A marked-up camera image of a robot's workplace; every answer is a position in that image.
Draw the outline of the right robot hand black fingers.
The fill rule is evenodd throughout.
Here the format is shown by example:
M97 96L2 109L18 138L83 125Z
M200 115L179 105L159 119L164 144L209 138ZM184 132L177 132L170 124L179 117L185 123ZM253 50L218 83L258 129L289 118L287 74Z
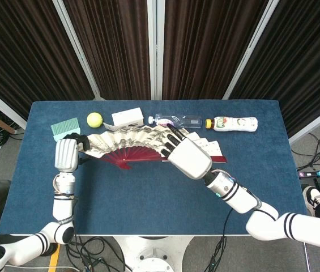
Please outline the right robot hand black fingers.
M169 142L164 144L160 153L177 169L193 180L199 180L209 172L211 157L171 124L167 127L172 132L167 135Z

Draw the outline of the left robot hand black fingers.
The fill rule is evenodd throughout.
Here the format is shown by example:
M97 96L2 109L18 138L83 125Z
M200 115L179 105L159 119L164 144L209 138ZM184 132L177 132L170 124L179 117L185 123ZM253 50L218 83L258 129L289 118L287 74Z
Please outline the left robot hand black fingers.
M78 145L83 150L90 149L89 139L86 135L71 133L56 143L54 166L59 172L73 173L78 167Z

